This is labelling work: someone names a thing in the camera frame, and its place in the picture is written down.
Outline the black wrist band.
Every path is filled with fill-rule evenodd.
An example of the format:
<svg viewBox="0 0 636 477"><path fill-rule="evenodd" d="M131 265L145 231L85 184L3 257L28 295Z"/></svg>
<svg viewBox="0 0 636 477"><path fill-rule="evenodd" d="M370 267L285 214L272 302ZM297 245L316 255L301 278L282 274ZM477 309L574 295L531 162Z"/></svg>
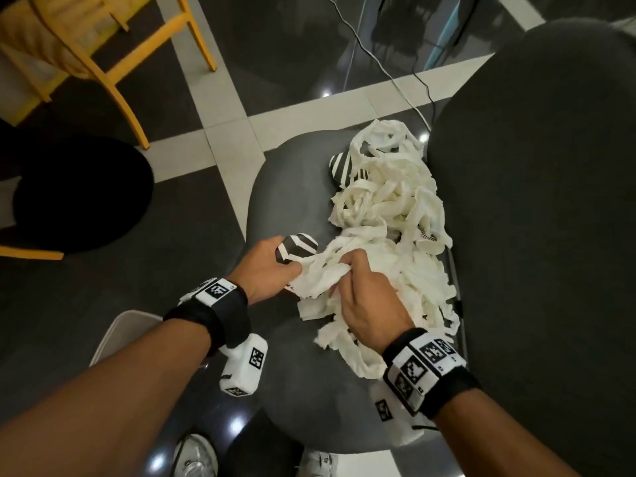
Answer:
<svg viewBox="0 0 636 477"><path fill-rule="evenodd" d="M182 296L163 321L177 319L203 326L211 339L207 357L222 347L243 344L251 334L248 299L240 286L220 278L211 278Z"/></svg>
<svg viewBox="0 0 636 477"><path fill-rule="evenodd" d="M412 416L434 420L457 395L481 389L456 349L423 328L406 330L382 358L387 365L383 380Z"/></svg>

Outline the person's right white shoe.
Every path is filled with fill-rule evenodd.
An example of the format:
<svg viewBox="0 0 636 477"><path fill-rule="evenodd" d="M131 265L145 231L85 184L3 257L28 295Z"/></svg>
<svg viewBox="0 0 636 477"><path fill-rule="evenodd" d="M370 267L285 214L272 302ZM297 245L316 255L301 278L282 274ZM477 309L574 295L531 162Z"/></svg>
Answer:
<svg viewBox="0 0 636 477"><path fill-rule="evenodd" d="M338 477L338 454L305 448L296 477Z"/></svg>

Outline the person's left white shoe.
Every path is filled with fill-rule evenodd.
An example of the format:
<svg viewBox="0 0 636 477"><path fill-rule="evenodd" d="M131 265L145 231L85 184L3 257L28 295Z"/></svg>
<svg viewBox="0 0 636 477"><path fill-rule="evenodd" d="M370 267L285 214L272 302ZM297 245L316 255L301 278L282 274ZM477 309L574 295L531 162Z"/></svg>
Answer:
<svg viewBox="0 0 636 477"><path fill-rule="evenodd" d="M216 450L202 434L189 433L181 438L174 451L170 477L218 477Z"/></svg>

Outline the grey upholstered chair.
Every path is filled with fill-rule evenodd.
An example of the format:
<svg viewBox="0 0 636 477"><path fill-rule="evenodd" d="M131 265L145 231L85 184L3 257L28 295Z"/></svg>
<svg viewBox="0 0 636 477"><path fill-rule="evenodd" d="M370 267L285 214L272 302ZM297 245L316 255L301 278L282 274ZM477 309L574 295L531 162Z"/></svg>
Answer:
<svg viewBox="0 0 636 477"><path fill-rule="evenodd" d="M337 234L327 164L353 136L305 133L268 152L248 246ZM636 477L636 35L588 18L529 30L451 97L427 155L473 374L584 477ZM306 447L389 449L369 380L314 344L319 321L296 301L284 291L250 311L270 345L265 414Z"/></svg>

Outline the pile of white cloth strips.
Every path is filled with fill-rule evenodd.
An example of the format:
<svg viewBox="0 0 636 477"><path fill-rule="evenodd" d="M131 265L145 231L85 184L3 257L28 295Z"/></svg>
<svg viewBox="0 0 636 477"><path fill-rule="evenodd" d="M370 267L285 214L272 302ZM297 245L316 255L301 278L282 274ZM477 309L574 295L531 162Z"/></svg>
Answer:
<svg viewBox="0 0 636 477"><path fill-rule="evenodd" d="M329 222L341 233L315 256L300 262L303 272L288 286L300 297L299 316L333 316L318 330L314 343L340 353L360 378L376 380L386 370L381 356L354 337L344 321L340 297L330 288L348 272L341 256L363 249L372 271L383 273L415 326L450 343L460 327L451 300L456 288L439 259L453 245L445 230L443 202L423 161L424 143L401 121L374 120L352 139L348 152L353 172L369 173L332 197ZM422 240L420 231L439 242Z"/></svg>

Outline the black round stool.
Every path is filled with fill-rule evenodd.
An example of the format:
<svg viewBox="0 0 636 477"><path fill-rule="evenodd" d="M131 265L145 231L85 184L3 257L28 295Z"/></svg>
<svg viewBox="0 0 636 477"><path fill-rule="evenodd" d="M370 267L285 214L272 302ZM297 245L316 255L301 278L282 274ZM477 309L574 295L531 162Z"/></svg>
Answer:
<svg viewBox="0 0 636 477"><path fill-rule="evenodd" d="M153 170L133 145L108 136L55 142L0 119L0 180L20 176L12 195L16 230L0 241L76 254L129 233L153 198Z"/></svg>

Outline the person's white shoe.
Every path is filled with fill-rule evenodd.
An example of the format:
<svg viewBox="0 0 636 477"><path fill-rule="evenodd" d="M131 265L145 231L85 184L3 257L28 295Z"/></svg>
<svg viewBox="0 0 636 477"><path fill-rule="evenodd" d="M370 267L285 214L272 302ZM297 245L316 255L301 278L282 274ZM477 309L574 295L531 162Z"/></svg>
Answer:
<svg viewBox="0 0 636 477"><path fill-rule="evenodd" d="M218 477L216 450L202 434L189 433L181 438L174 451L170 477Z"/></svg>
<svg viewBox="0 0 636 477"><path fill-rule="evenodd" d="M296 477L338 477L338 454L305 448Z"/></svg>

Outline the yellow wooden chair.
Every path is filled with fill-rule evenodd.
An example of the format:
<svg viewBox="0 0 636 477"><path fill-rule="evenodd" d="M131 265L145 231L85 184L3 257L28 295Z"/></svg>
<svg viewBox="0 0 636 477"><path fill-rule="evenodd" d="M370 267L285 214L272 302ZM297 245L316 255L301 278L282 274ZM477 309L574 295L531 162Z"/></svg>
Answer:
<svg viewBox="0 0 636 477"><path fill-rule="evenodd" d="M124 32L130 31L126 19L116 10L115 0L0 0L0 53L4 53L44 103L51 102L54 89L39 82L16 53L46 63L67 76L96 82L117 105L139 145L149 149L147 136L117 88L118 83L185 28L209 70L217 69L189 0L175 1L178 12L105 71L93 59L90 39L107 20Z"/></svg>

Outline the person's right hand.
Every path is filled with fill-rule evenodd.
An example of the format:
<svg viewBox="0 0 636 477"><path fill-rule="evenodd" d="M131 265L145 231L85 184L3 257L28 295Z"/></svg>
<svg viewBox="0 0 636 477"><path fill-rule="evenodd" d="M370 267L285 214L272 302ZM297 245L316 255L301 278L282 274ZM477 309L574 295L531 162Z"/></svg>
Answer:
<svg viewBox="0 0 636 477"><path fill-rule="evenodd" d="M379 355L407 330L415 327L388 278L370 268L368 255L357 248L346 253L340 263L352 274L354 314L342 314L348 328L364 346ZM330 293L338 292L338 283Z"/></svg>

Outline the person's left forearm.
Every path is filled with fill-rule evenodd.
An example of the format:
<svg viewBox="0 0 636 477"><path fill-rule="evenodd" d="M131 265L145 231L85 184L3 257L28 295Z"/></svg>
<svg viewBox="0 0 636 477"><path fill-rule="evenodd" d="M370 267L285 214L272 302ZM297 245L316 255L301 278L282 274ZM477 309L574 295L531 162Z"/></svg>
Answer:
<svg viewBox="0 0 636 477"><path fill-rule="evenodd" d="M172 319L0 426L0 477L131 477L217 345Z"/></svg>

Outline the person's left hand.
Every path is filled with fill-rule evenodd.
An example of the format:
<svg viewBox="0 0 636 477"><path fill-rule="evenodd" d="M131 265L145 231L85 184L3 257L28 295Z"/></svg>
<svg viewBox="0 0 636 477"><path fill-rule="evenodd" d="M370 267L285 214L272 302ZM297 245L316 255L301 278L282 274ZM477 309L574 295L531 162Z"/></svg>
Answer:
<svg viewBox="0 0 636 477"><path fill-rule="evenodd" d="M275 296L282 291L279 286L279 263L275 259L275 249L284 239L278 235L259 241L242 258L238 266L226 276L247 297L249 305Z"/></svg>

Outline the person's right forearm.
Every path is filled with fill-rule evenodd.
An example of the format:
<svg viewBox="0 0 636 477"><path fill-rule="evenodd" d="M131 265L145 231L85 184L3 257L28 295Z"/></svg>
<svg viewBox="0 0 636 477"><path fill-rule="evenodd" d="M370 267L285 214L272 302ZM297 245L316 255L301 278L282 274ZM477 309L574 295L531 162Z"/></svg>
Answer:
<svg viewBox="0 0 636 477"><path fill-rule="evenodd" d="M434 418L465 477L581 477L480 389Z"/></svg>

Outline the black right wrist band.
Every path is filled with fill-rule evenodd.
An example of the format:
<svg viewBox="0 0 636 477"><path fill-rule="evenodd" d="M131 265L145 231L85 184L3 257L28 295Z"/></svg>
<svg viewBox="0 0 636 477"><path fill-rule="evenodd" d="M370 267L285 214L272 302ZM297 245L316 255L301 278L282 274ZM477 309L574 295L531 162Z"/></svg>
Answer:
<svg viewBox="0 0 636 477"><path fill-rule="evenodd" d="M387 365L383 380L412 416L434 420L457 395L481 389L456 349L423 328L406 330L382 358Z"/></svg>

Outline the black left wrist band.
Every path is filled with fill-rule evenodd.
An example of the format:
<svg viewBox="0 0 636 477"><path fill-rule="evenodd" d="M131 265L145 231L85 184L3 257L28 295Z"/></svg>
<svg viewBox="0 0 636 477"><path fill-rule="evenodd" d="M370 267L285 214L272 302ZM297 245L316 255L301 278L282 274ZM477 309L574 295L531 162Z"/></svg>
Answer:
<svg viewBox="0 0 636 477"><path fill-rule="evenodd" d="M163 321L177 319L203 326L211 339L207 357L222 347L243 344L251 334L248 299L240 286L220 278L211 278L182 296Z"/></svg>

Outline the white plastic panel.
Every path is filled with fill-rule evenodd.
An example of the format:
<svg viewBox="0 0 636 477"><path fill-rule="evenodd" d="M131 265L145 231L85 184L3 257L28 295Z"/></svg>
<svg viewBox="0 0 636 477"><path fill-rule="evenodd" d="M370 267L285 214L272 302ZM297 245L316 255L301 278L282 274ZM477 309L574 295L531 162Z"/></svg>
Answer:
<svg viewBox="0 0 636 477"><path fill-rule="evenodd" d="M90 367L138 340L162 322L162 317L138 310L119 314L107 329L90 361Z"/></svg>

